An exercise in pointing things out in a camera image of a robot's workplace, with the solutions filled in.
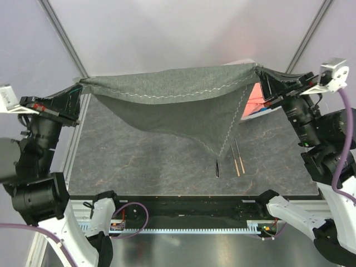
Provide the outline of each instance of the gray tabletop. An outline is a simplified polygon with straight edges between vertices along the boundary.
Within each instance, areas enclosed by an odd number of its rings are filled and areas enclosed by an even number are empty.
[[[142,132],[90,100],[69,186],[70,194],[93,195],[317,195],[300,157],[305,150],[282,110],[242,122],[236,133],[237,176],[231,149],[220,161],[196,143],[173,135]],[[233,144],[238,157],[236,145]]]

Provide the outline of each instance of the metal frame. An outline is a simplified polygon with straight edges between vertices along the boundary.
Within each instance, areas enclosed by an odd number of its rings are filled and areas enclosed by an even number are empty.
[[[48,19],[51,21],[54,29],[56,30],[59,38],[61,39],[63,45],[66,48],[68,54],[70,55],[74,64],[76,65],[79,73],[81,74],[81,76],[83,78],[88,77],[88,73],[86,72],[85,67],[84,67],[83,63],[81,62],[80,58],[78,57],[78,54],[76,53],[74,46],[72,45],[68,35],[66,34],[65,29],[61,25],[60,20],[58,19],[57,15],[55,13],[55,10],[53,9],[52,5],[50,4],[50,1],[49,0],[38,0],[38,2],[40,3],[43,10],[45,11]],[[324,0],[322,5],[320,6],[318,13],[316,14],[315,18],[313,19],[309,29],[307,30],[305,36],[303,37],[294,57],[292,58],[289,66],[286,70],[287,73],[291,73],[293,71],[293,69],[295,68],[295,66],[297,65],[297,63],[299,62],[301,56],[303,55],[305,49],[307,48],[308,44],[312,40],[316,30],[320,26],[323,18],[325,17],[327,11],[332,6],[333,2],[334,2],[334,0]],[[72,166],[74,163],[75,154],[77,151],[77,147],[78,147],[83,123],[85,120],[86,112],[88,109],[88,105],[90,102],[90,98],[91,98],[91,95],[84,95],[81,98],[81,104],[82,104],[81,114],[80,114],[81,124],[79,127],[76,127],[73,130],[70,144],[69,144],[67,154],[66,154],[66,159],[62,165],[63,173],[66,177],[67,187],[69,186]],[[82,213],[82,209],[79,208],[79,204],[80,204],[80,206],[82,206],[82,202],[83,202],[83,200],[72,200],[72,203],[74,205],[75,215],[76,215],[77,219],[79,219],[79,218],[83,219],[83,216],[86,216],[85,214]],[[309,201],[308,200],[294,200],[294,201],[292,200],[291,202],[302,206],[304,209],[306,209],[308,211],[321,212],[321,213],[323,213],[323,215],[325,215],[329,212],[326,201],[323,201],[323,200],[309,200]],[[28,260],[26,262],[26,267],[41,266],[43,257],[45,254],[46,246],[47,246],[46,239],[42,235],[36,233],[34,236],[34,239],[33,239],[31,250],[29,252]]]

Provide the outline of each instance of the purple cable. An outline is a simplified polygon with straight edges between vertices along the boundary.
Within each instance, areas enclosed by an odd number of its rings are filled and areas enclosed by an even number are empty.
[[[271,236],[270,238],[264,238],[264,240],[273,240],[273,239],[277,238],[279,235],[281,235],[284,232],[286,226],[287,226],[287,223],[284,223],[282,229],[280,229],[278,231],[278,233],[275,234],[275,236]],[[249,237],[256,238],[256,239],[262,239],[261,237],[259,237],[257,235],[249,235]]]
[[[12,228],[12,229],[23,229],[23,230],[30,230],[30,231],[36,231],[39,232],[45,236],[48,236],[50,239],[52,239],[56,244],[60,243],[61,240],[56,237],[53,233],[39,227],[34,227],[26,224],[1,224],[0,223],[0,228]],[[77,267],[77,264],[74,262],[71,254],[68,252],[65,246],[60,247],[64,256],[68,260],[70,266],[72,267]]]
[[[354,131],[354,122],[353,122],[351,104],[350,104],[350,102],[347,98],[347,95],[343,89],[339,89],[338,92],[344,102],[345,110],[346,110],[346,138],[345,138],[345,144],[343,147],[343,151],[341,153],[341,157],[340,157],[338,166],[337,166],[335,173],[333,175],[332,188],[333,188],[334,192],[349,198],[356,205],[356,198],[354,198],[352,195],[349,195],[337,188],[340,174],[343,170],[344,163],[347,160],[347,156],[348,156],[348,153],[349,153],[349,150],[351,147],[353,131]]]
[[[143,227],[142,227],[139,231],[137,231],[137,232],[135,232],[135,233],[133,233],[133,234],[131,234],[131,235],[112,236],[111,238],[114,238],[114,239],[131,238],[131,237],[133,237],[133,236],[139,234],[140,232],[142,232],[142,231],[144,230],[144,228],[146,227],[146,225],[147,225],[147,223],[148,223],[148,221],[149,221],[149,211],[147,210],[147,208],[146,208],[142,203],[139,203],[139,202],[130,202],[130,203],[124,204],[124,206],[122,206],[122,207],[119,208],[117,211],[115,211],[112,216],[114,217],[114,216],[117,215],[119,212],[121,212],[124,208],[126,208],[127,206],[130,206],[130,205],[138,205],[138,206],[141,206],[141,207],[145,210],[145,212],[146,212],[146,221],[145,221]]]

